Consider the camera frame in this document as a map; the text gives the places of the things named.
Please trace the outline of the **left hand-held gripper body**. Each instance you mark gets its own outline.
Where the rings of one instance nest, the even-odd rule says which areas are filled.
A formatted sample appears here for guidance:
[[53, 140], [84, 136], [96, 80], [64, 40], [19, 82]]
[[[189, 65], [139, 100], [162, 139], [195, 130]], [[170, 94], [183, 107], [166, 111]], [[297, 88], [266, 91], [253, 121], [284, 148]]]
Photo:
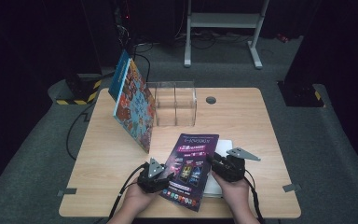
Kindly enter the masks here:
[[141, 169], [142, 171], [137, 178], [137, 185], [143, 192], [155, 193], [168, 187], [168, 179], [159, 177], [165, 170], [163, 164], [151, 158], [150, 161], [146, 161], [141, 166]]

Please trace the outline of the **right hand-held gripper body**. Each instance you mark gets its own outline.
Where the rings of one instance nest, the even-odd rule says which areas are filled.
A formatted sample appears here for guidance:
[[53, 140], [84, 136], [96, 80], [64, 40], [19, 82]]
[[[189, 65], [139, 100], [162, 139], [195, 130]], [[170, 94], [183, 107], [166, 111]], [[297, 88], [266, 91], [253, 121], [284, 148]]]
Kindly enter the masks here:
[[256, 155], [240, 147], [235, 147], [228, 150], [227, 156], [222, 157], [222, 164], [212, 166], [212, 170], [227, 182], [236, 182], [242, 180], [245, 176], [246, 160], [261, 161]]

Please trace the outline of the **white book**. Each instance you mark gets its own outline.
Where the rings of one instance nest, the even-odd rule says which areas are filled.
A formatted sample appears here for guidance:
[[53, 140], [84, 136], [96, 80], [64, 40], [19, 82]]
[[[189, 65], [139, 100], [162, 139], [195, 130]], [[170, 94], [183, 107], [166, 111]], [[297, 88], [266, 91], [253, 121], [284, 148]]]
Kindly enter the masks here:
[[[215, 152], [222, 157], [227, 156], [227, 151], [233, 148], [231, 140], [218, 140]], [[204, 197], [221, 198], [222, 189], [212, 174], [208, 174], [208, 179], [203, 192]]]

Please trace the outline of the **purple magazine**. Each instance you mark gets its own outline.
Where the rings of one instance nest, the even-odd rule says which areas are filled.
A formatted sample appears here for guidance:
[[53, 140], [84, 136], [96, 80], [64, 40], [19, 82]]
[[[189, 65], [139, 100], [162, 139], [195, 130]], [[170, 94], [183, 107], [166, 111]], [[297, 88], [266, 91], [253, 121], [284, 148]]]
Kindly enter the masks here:
[[198, 212], [211, 164], [208, 156], [215, 153], [218, 134], [182, 133], [165, 162], [161, 177], [172, 179], [160, 196], [172, 203]]

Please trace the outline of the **clear acrylic book rack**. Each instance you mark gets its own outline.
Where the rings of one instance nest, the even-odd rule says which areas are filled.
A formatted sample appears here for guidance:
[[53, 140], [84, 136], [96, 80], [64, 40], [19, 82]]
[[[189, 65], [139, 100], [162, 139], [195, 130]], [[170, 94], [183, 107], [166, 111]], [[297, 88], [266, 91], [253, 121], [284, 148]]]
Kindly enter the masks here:
[[194, 126], [197, 94], [193, 81], [148, 82], [155, 98], [157, 126]]

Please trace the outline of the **light blue picture book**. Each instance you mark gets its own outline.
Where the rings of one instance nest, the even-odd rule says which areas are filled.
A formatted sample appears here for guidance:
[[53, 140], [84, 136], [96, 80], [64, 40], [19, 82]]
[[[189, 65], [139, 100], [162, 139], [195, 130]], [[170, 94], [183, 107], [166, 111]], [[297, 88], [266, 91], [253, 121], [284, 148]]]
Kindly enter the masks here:
[[155, 98], [133, 59], [128, 59], [124, 69], [113, 117], [148, 153], [151, 146], [155, 117]]

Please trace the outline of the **dark blue picture book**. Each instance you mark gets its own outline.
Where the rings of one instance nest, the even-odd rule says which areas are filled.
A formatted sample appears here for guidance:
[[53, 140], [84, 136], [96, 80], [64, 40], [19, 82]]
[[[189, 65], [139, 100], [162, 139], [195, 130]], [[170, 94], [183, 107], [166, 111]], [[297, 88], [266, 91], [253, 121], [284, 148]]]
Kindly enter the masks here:
[[130, 59], [129, 53], [123, 50], [108, 90], [114, 101], [116, 101], [119, 96], [123, 81], [127, 75]]

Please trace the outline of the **person's left hand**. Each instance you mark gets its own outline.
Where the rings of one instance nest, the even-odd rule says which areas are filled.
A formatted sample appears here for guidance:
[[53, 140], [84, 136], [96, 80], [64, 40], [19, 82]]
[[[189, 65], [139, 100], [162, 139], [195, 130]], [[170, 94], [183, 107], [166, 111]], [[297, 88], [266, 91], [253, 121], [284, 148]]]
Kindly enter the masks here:
[[143, 212], [159, 195], [159, 192], [146, 193], [136, 183], [131, 184], [125, 194], [121, 209], [127, 217], [135, 218]]

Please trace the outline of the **person's right hand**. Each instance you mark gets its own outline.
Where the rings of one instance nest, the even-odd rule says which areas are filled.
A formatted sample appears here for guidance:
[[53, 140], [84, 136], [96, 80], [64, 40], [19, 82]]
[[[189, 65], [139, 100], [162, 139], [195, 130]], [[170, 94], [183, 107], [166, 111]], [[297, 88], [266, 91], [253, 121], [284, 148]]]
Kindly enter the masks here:
[[250, 210], [249, 206], [249, 185], [245, 180], [236, 182], [227, 182], [216, 172], [212, 172], [212, 176], [222, 189], [223, 198], [232, 210]]

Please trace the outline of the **black yellow striped base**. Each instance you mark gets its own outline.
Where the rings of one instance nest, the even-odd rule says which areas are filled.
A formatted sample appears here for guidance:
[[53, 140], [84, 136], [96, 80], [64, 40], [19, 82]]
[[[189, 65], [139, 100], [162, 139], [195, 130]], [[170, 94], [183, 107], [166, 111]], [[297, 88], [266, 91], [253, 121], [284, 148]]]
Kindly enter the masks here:
[[65, 78], [62, 88], [55, 97], [58, 105], [87, 105], [96, 97], [102, 84], [100, 74], [74, 74]]
[[321, 94], [312, 85], [279, 81], [278, 87], [287, 106], [324, 107]]

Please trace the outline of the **white metal stand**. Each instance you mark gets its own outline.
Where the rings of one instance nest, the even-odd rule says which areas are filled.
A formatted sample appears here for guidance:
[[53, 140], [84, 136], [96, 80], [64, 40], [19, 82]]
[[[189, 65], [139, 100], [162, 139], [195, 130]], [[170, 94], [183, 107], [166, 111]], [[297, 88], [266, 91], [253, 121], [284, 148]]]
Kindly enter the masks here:
[[187, 0], [186, 10], [186, 45], [184, 67], [191, 66], [191, 29], [192, 28], [236, 28], [253, 29], [253, 38], [247, 42], [256, 69], [262, 69], [263, 64], [256, 49], [256, 44], [266, 17], [269, 0], [262, 0], [259, 13], [199, 13], [192, 11], [192, 0]]

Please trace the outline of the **black equipment tower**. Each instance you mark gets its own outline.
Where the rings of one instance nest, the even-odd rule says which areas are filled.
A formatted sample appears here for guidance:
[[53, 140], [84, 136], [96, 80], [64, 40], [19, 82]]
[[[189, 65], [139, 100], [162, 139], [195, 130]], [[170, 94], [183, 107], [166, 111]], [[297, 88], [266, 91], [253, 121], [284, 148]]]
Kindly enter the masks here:
[[135, 59], [136, 33], [131, 19], [131, 0], [113, 0], [113, 4], [120, 46]]

